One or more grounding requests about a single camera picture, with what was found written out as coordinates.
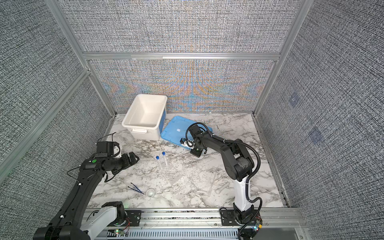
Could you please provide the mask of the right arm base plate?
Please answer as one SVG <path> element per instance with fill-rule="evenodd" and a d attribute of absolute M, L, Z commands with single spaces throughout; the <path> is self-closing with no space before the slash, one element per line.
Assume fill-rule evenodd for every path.
<path fill-rule="evenodd" d="M 259 226 L 263 224 L 263 220 L 257 210 L 248 209 L 246 211 L 239 211 L 235 209 L 220 208 L 219 214 L 223 226 L 243 226 L 252 220 L 250 226 Z"/>

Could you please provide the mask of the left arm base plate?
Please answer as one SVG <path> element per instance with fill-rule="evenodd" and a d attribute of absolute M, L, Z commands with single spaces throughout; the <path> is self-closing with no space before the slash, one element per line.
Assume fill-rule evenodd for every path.
<path fill-rule="evenodd" d="M 108 227 L 138 227 L 140 225 L 141 217 L 141 210 L 125 210 L 125 214 L 122 217 L 118 216 L 118 220 L 108 224 Z"/>

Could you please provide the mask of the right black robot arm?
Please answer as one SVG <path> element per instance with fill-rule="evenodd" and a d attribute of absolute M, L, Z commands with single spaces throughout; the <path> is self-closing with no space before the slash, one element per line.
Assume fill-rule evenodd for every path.
<path fill-rule="evenodd" d="M 250 180 L 259 171 L 261 159 L 258 152 L 240 139 L 228 140 L 217 136 L 204 123 L 191 124 L 180 139 L 180 143 L 190 149 L 190 153 L 199 158 L 208 149 L 221 154 L 227 175 L 234 181 L 235 220 L 245 225 L 259 214 L 263 201 L 260 197 L 250 198 Z M 258 210 L 255 202 L 259 201 Z"/>

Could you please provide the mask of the blue plastic lid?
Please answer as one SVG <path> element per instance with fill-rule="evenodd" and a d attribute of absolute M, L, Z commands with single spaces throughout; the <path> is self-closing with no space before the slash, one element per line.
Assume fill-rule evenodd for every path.
<path fill-rule="evenodd" d="M 185 139 L 187 128 L 193 123 L 195 123 L 195 121 L 181 116 L 175 116 L 162 131 L 161 138 L 177 146 L 190 150 L 191 148 L 184 144 L 185 140 L 181 141 L 181 139 Z"/>

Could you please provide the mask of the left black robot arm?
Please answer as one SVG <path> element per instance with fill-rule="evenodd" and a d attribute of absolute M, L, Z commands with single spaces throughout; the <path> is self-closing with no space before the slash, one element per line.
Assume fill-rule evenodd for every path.
<path fill-rule="evenodd" d="M 122 154 L 117 142 L 98 142 L 97 151 L 79 166 L 76 183 L 64 204 L 50 223 L 38 228 L 35 240 L 93 240 L 108 225 L 122 226 L 128 222 L 122 202 L 105 203 L 82 223 L 84 213 L 97 185 L 111 172 L 116 176 L 139 162 L 133 152 Z"/>

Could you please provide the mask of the blue-capped test tube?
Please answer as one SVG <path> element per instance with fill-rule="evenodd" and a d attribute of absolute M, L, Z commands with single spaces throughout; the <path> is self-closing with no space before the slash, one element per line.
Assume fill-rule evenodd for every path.
<path fill-rule="evenodd" d="M 159 165 L 159 167 L 160 167 L 160 170 L 162 170 L 162 169 L 163 169 L 163 167 L 162 167 L 162 162 L 161 162 L 159 156 L 156 156 L 156 161 L 157 161 L 157 163 L 158 163 L 158 165 Z"/>
<path fill-rule="evenodd" d="M 167 168 L 168 167 L 168 161 L 167 161 L 167 157 L 166 157 L 165 152 L 162 152 L 162 161 L 163 161 L 164 167 Z"/>

